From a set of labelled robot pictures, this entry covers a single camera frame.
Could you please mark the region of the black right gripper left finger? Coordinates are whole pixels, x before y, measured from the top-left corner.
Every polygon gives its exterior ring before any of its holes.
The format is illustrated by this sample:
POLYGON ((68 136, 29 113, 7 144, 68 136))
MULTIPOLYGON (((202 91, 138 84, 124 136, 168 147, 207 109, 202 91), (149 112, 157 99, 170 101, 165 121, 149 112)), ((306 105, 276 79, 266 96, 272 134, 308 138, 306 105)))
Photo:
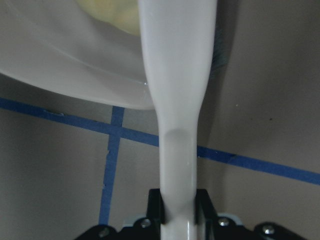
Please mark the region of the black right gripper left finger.
POLYGON ((149 190, 145 217, 124 226, 120 231, 105 224, 95 225, 76 237, 77 240, 159 240, 163 217, 163 200, 158 188, 149 190))

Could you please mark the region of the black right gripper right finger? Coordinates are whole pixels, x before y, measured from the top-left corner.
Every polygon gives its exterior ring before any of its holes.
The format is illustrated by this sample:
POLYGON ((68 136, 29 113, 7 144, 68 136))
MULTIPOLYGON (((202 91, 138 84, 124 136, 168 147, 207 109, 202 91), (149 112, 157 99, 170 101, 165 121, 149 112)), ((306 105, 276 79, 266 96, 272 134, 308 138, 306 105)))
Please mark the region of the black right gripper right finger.
POLYGON ((218 215, 208 191, 196 191, 196 222, 204 224, 204 240, 304 240, 305 237, 279 225, 265 221, 253 230, 247 229, 239 220, 227 214, 218 215))

